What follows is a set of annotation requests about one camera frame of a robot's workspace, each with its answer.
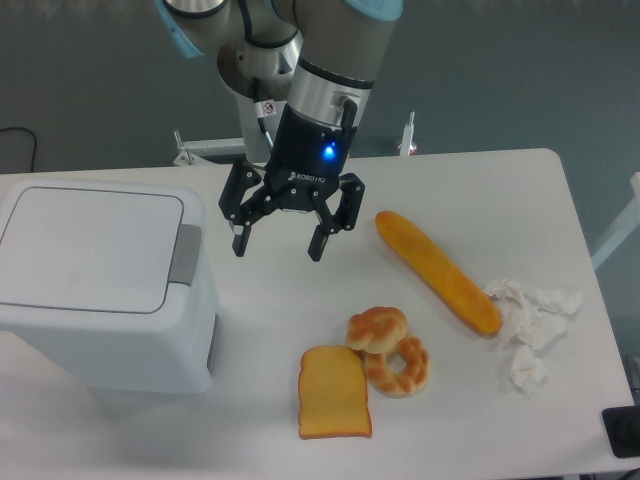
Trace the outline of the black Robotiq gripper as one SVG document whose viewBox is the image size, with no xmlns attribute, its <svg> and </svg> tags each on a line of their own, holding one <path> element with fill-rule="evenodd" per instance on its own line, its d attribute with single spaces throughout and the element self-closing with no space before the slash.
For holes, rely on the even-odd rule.
<svg viewBox="0 0 640 480">
<path fill-rule="evenodd" d="M 247 160 L 236 161 L 224 185 L 218 205 L 234 233 L 232 249 L 245 254 L 252 226 L 276 208 L 309 212 L 319 224 L 308 248 L 319 262 L 331 235 L 355 228 L 365 192 L 364 183 L 354 174 L 340 176 L 357 131 L 354 102 L 342 105 L 336 129 L 313 122 L 292 107 L 284 108 L 266 173 Z M 334 213 L 326 199 L 341 192 Z"/>
</svg>

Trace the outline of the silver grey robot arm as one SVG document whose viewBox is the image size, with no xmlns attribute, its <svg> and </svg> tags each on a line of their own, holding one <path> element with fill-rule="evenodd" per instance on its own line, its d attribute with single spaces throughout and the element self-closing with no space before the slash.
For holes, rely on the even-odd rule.
<svg viewBox="0 0 640 480">
<path fill-rule="evenodd" d="M 277 210 L 316 214 L 308 253 L 356 225 L 365 192 L 345 171 L 396 22 L 399 1 L 160 1 L 177 48 L 212 54 L 235 95 L 244 156 L 219 200 L 246 250 Z"/>
</svg>

